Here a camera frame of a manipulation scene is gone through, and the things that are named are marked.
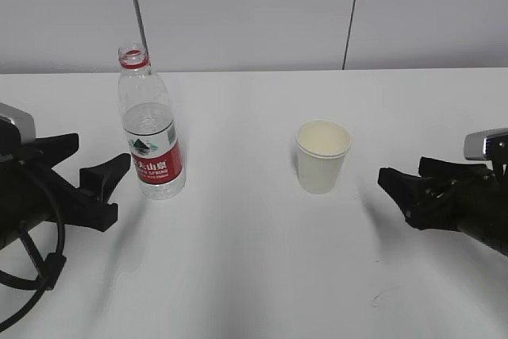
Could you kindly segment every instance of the cup rim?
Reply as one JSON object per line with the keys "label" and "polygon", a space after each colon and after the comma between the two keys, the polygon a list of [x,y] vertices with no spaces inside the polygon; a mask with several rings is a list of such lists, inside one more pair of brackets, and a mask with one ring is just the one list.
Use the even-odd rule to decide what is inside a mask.
{"label": "cup rim", "polygon": [[[312,122],[328,122],[328,123],[331,123],[332,125],[335,125],[336,127],[339,127],[341,129],[343,129],[348,134],[348,137],[349,137],[348,147],[346,149],[340,151],[340,152],[335,152],[334,154],[329,154],[329,155],[317,154],[316,152],[312,152],[312,151],[308,150],[307,148],[303,147],[303,145],[298,140],[298,136],[300,135],[300,131],[302,130],[303,126],[305,126],[305,125],[307,125],[309,123],[312,123]],[[330,121],[329,119],[311,119],[311,120],[303,123],[298,128],[295,140],[296,140],[296,143],[298,145],[298,148],[300,148],[300,150],[302,150],[305,154],[308,154],[308,155],[313,156],[313,157],[318,158],[318,159],[338,159],[341,156],[346,155],[348,153],[348,151],[351,149],[351,145],[352,145],[352,136],[351,136],[351,133],[344,126],[341,126],[341,125],[335,123],[334,121]]]}

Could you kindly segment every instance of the black cable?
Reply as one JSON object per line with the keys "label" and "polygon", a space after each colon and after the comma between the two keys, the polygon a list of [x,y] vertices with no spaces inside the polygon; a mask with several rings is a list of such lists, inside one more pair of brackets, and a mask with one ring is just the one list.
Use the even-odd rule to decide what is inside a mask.
{"label": "black cable", "polygon": [[348,38],[346,39],[346,48],[344,50],[344,59],[342,61],[342,70],[344,70],[346,68],[346,59],[348,57],[348,50],[349,50],[349,38],[351,37],[352,19],[355,16],[355,8],[356,8],[356,0],[352,0],[351,17],[349,18]]}
{"label": "black cable", "polygon": [[[56,202],[53,193],[51,190],[44,184],[42,180],[39,179],[32,171],[30,171],[26,166],[21,166],[21,170],[29,178],[32,183],[34,183],[37,187],[39,187],[46,198],[49,201],[53,209],[53,214],[56,222],[56,231],[58,238],[56,239],[56,250],[55,253],[62,256],[64,254],[64,245],[65,245],[65,224],[62,219],[62,215],[60,214],[60,208],[58,207],[58,203]],[[12,325],[16,324],[20,319],[27,315],[28,312],[39,302],[42,295],[46,292],[46,286],[49,282],[49,278],[43,279],[41,285],[36,290],[36,292],[32,295],[32,297],[28,300],[25,305],[19,309],[16,313],[11,315],[5,321],[0,323],[0,333],[10,328]]]}

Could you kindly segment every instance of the green mountain logo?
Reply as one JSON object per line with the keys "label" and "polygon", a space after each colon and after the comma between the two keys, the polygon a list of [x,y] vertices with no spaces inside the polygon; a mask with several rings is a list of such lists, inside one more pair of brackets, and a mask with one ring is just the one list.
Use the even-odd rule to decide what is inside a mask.
{"label": "green mountain logo", "polygon": [[142,156],[148,155],[151,151],[157,151],[159,148],[153,143],[146,142],[144,143],[141,139],[130,140],[129,144],[131,145],[136,152]]}

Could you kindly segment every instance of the robotic arm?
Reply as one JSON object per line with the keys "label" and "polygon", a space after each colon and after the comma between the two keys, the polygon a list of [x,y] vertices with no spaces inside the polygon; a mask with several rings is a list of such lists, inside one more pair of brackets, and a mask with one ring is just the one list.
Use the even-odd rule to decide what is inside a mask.
{"label": "robotic arm", "polygon": [[464,157],[493,170],[422,157],[420,176],[381,168],[378,184],[413,228],[463,232],[508,256],[508,129],[467,135]]}
{"label": "robotic arm", "polygon": [[[108,200],[130,167],[130,155],[121,154],[92,168],[79,170],[73,187],[52,168],[79,148],[78,134],[36,138],[30,114],[0,103],[0,250],[21,240],[36,270],[35,279],[0,271],[0,283],[35,291],[12,317],[0,323],[0,332],[23,318],[42,294],[52,290],[66,262],[65,225],[105,232],[118,219],[118,205]],[[29,231],[41,222],[55,222],[55,252],[42,258]]]}

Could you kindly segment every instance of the bottle neck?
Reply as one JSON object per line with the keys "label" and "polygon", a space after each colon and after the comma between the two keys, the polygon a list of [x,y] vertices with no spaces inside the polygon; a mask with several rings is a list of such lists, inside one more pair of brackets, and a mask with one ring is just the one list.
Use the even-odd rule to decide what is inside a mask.
{"label": "bottle neck", "polygon": [[136,69],[122,67],[121,72],[126,75],[151,75],[153,70],[150,64],[146,64],[145,66],[138,67]]}

